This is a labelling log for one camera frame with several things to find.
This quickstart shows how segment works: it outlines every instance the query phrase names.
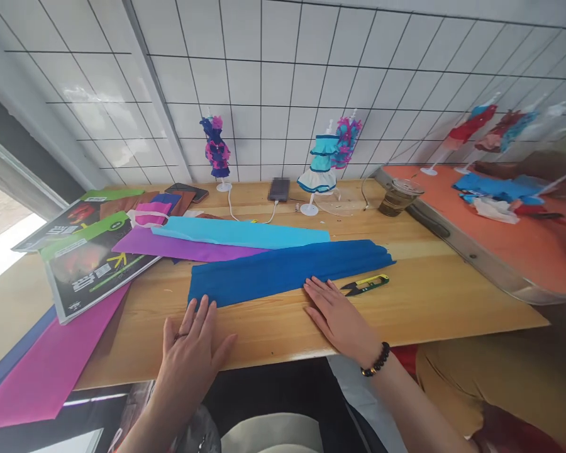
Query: person's left hand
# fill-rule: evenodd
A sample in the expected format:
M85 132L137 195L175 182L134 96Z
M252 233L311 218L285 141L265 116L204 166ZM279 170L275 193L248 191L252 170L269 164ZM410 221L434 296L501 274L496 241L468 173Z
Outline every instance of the person's left hand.
M174 429L191 419L237 340L229 335L213 347L216 301L208 307L205 295L195 314L196 306L193 299L178 330L170 318L165 320L164 357L147 406L159 423L178 423Z

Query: white tile wall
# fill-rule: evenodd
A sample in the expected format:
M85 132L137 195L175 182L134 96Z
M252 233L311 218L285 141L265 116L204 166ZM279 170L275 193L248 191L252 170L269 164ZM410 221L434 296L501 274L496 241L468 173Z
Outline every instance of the white tile wall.
M345 179L432 162L462 112L495 91L488 127L544 94L543 106L566 100L559 27L280 0L131 2L196 182L214 180L199 124L208 108L223 117L230 179L260 181L299 176L314 135L354 108L364 128ZM177 162L126 20L119 1L3 0L0 42L114 183L171 183Z

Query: black bracelet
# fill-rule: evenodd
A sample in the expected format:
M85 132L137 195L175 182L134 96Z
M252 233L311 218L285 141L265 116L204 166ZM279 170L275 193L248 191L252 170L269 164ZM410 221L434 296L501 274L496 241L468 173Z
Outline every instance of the black bracelet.
M382 342L382 346L382 353L379 355L379 358L376 360L373 366L369 369L360 369L360 372L363 374L363 376L370 378L375 373L380 371L386 363L386 360L388 360L388 355L390 355L390 345L386 342Z

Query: magenta paper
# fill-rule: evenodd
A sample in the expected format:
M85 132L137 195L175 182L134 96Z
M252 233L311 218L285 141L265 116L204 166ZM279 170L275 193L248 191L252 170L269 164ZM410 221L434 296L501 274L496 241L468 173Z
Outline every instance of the magenta paper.
M0 385L0 428L57 417L129 286L67 325L48 326Z
M113 247L113 252L154 255L202 262L229 261L268 252L234 245L193 242L154 235L151 228L135 226Z
M168 214L172 203L160 203L159 201L153 201L151 203L138 203L136 207L136 222L139 225L146 225L147 223L156 223L157 225L163 225L165 222L165 217L152 216L152 215L141 215L139 211L142 212L160 212L162 214Z

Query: orange board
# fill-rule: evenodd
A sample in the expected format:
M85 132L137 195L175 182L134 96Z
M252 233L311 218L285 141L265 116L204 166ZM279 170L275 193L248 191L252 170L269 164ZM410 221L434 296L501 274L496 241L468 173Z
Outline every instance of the orange board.
M453 167L438 165L438 175L428 176L415 165L384 167L392 177L413 178L426 192L421 199L437 210L459 230L533 283L556 293L566 294L566 226L553 220L521 216L516 225L491 220L459 197L452 188L463 175ZM565 215L566 202L543 197L549 212Z

